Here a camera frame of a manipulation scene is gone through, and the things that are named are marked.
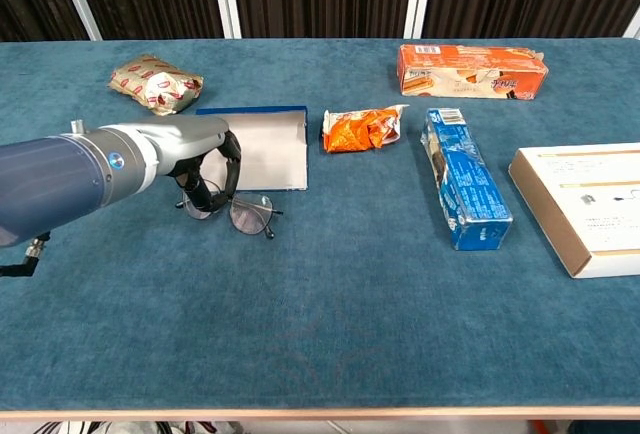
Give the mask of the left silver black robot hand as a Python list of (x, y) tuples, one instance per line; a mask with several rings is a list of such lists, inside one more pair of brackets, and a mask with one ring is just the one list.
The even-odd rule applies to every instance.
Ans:
[[(200, 212), (213, 213), (229, 202), (241, 170), (241, 148), (228, 123), (215, 116), (172, 116), (153, 119), (138, 128), (156, 147), (157, 173), (173, 178)], [(225, 186), (213, 194), (201, 175), (204, 158), (217, 150), (226, 159)]]

